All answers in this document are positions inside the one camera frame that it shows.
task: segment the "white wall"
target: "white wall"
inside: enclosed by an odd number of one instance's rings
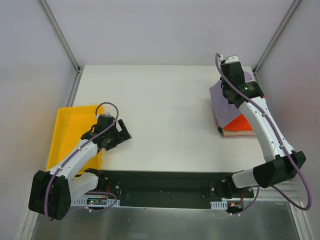
[[[0,233],[14,238],[75,71],[36,0],[0,2]]]
[[[85,64],[214,65],[216,52],[255,67],[293,0],[48,0]]]
[[[319,13],[319,0],[304,0],[257,75],[283,134],[306,155],[302,170],[313,193],[307,214],[315,239],[320,239]]]

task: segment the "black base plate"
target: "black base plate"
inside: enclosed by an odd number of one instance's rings
[[[210,209],[220,202],[214,188],[231,172],[104,171],[107,187],[120,200],[120,206],[143,208]],[[245,198],[252,191],[243,189]]]

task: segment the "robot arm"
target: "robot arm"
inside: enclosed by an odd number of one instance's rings
[[[77,146],[65,159],[47,172],[40,170],[34,175],[28,205],[31,211],[45,214],[48,183],[57,170],[59,171],[54,177],[47,201],[47,212],[51,218],[61,220],[68,213],[71,203],[90,190],[103,191],[106,189],[105,173],[103,171],[89,168],[81,176],[77,178],[75,176],[101,149],[107,151],[131,139],[121,119],[118,121],[122,129],[120,132],[117,130],[116,122],[108,131],[104,131],[114,121],[113,116],[101,114],[98,117],[97,124],[92,126],[94,131],[91,132],[92,128],[83,134]]]
[[[283,146],[288,150],[295,164],[300,169],[306,157],[302,151],[295,152],[293,147],[287,142],[280,132],[277,124],[272,118],[264,94],[255,81],[245,82],[244,72],[236,56],[229,57],[221,62],[221,70],[227,79],[245,96],[250,98],[260,106],[265,114],[268,114],[277,133],[283,141]],[[276,133],[266,117],[252,103],[247,102],[236,93],[223,79],[222,93],[228,99],[229,104],[234,104],[236,108],[246,117],[250,123],[257,140],[261,146],[263,157],[266,163],[254,168],[236,172],[220,183],[216,192],[224,198],[230,199],[232,195],[240,193],[241,189],[250,186],[261,186],[268,188],[283,181],[287,181],[296,176],[297,171],[290,163],[286,153],[280,145]]]

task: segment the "white table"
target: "white table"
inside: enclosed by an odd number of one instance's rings
[[[209,88],[219,78],[213,66],[86,65],[74,105],[114,103],[132,135],[102,150],[101,169],[235,172],[264,163],[256,138],[218,133]]]

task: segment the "folded cloth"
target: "folded cloth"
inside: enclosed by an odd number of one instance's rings
[[[249,72],[244,71],[245,82],[249,82],[252,79],[253,76]],[[210,87],[209,91],[214,114],[221,128],[224,128],[241,115],[239,109],[237,109],[234,104],[229,104],[228,100],[222,94],[221,80]]]

